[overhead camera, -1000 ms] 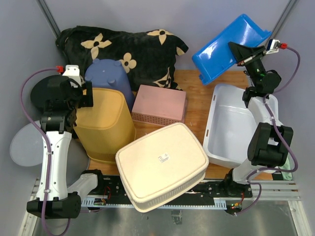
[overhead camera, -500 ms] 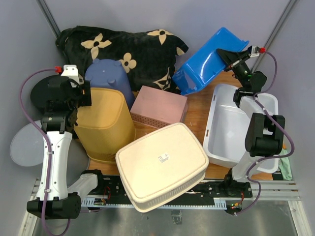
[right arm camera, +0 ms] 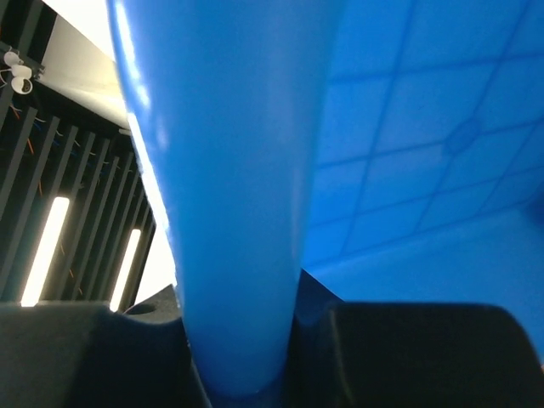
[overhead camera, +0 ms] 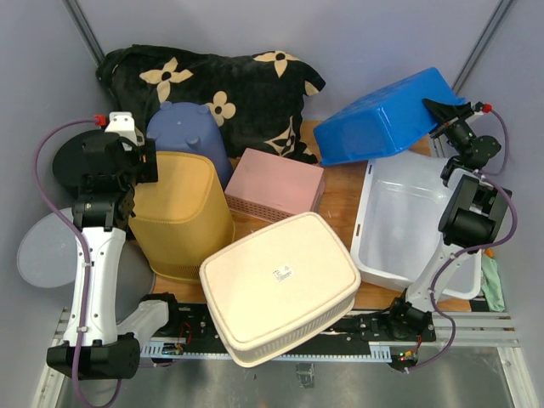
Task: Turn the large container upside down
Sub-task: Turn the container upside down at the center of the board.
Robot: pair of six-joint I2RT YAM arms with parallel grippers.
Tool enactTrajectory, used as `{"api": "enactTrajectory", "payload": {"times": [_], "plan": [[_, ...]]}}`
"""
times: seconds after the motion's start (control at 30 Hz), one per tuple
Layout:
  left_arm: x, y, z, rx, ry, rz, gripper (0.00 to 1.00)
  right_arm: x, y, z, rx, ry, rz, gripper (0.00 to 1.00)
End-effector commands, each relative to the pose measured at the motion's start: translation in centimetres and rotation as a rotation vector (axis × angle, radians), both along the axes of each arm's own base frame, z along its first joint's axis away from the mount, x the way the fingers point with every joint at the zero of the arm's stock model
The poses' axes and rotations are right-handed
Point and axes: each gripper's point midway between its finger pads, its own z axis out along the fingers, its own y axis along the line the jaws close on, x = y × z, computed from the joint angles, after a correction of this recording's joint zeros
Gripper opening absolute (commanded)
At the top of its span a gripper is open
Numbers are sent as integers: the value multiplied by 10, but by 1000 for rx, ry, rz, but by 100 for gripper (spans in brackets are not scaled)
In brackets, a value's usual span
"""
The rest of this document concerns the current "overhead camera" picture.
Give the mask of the blue bucket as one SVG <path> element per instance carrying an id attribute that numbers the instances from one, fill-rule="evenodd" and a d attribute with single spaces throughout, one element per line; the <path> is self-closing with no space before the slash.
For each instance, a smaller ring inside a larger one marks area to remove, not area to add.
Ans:
<path id="1" fill-rule="evenodd" d="M 158 151 L 175 151 L 205 156 L 212 161 L 225 189 L 233 174 L 218 124 L 207 105 L 164 102 L 150 119 L 147 137 Z"/>

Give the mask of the yellow slatted basket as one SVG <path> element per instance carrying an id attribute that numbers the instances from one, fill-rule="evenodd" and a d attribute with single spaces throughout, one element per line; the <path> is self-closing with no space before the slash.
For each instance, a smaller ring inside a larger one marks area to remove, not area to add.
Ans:
<path id="1" fill-rule="evenodd" d="M 156 161 L 158 181 L 136 186 L 129 227 L 153 272 L 198 282 L 203 261 L 233 242 L 235 222 L 208 158 L 160 151 Z"/>

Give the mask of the black large bucket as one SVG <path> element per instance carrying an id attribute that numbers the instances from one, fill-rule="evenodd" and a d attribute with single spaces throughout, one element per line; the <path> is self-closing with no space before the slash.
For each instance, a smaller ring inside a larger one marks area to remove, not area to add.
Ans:
<path id="1" fill-rule="evenodd" d="M 73 197 L 77 197 L 79 182 L 84 174 L 91 173 L 82 144 L 98 138 L 104 130 L 88 130 L 67 140 L 54 156 L 52 170 L 56 180 Z"/>

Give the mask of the blue rimmed white tub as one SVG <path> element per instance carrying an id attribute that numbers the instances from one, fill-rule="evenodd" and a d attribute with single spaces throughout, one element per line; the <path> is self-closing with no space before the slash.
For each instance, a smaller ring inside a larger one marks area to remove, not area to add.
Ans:
<path id="1" fill-rule="evenodd" d="M 404 151 L 368 163 L 354 223 L 350 254 L 363 281 L 406 292 L 422 301 L 475 298 L 480 291 L 481 255 L 461 255 L 434 281 L 457 252 L 445 246 L 439 221 L 460 181 L 440 174 L 447 160 Z"/>

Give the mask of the pink small tray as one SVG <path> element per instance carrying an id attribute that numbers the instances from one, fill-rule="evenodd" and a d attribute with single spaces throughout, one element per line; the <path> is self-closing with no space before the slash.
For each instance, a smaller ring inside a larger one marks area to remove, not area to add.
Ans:
<path id="1" fill-rule="evenodd" d="M 325 184 L 322 167 L 247 149 L 224 194 L 231 210 L 273 223 L 316 212 Z"/>

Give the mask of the grey bucket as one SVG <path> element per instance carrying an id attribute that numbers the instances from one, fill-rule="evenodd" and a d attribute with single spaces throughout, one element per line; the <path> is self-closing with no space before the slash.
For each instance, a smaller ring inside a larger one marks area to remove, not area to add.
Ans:
<path id="1" fill-rule="evenodd" d="M 70 308 L 76 278 L 77 243 L 70 229 L 54 214 L 42 218 L 26 233 L 17 254 L 22 278 L 45 292 L 55 294 L 60 305 Z M 126 319 L 139 300 L 152 292 L 155 274 L 145 255 L 132 242 L 124 243 L 116 288 L 116 321 Z"/>

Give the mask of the beige perforated basket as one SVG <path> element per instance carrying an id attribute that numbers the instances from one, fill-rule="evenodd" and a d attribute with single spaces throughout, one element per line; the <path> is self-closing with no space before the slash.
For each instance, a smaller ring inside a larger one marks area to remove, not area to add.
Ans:
<path id="1" fill-rule="evenodd" d="M 208 257 L 199 270 L 232 360 L 252 368 L 323 332 L 354 307 L 360 272 L 332 227 L 304 212 Z"/>

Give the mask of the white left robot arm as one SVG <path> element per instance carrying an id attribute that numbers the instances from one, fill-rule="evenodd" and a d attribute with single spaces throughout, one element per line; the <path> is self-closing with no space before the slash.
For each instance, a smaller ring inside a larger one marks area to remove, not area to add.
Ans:
<path id="1" fill-rule="evenodd" d="M 67 222 L 77 244 L 71 317 L 62 344 L 48 349 L 46 362 L 73 380 L 130 379 L 141 347 L 182 326 L 171 293 L 147 294 L 126 319 L 116 320 L 118 267 L 135 187 L 158 180 L 155 145 L 102 131 L 85 138 L 81 151 L 88 169 Z"/>

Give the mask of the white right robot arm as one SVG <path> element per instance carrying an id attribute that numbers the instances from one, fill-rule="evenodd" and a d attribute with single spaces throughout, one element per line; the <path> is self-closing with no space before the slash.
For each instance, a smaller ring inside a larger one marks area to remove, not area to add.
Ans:
<path id="1" fill-rule="evenodd" d="M 448 105 L 431 99 L 422 101 L 438 126 L 433 139 L 444 135 L 456 151 L 446 162 L 440 178 L 447 185 L 456 170 L 462 172 L 440 218 L 441 234 L 434 254 L 416 281 L 393 300 L 385 319 L 387 334 L 396 340 L 423 337 L 431 329 L 432 313 L 440 296 L 462 261 L 491 247 L 507 212 L 511 193 L 485 180 L 484 168 L 507 143 L 490 135 L 478 136 L 470 119 L 493 113 L 491 105 Z"/>

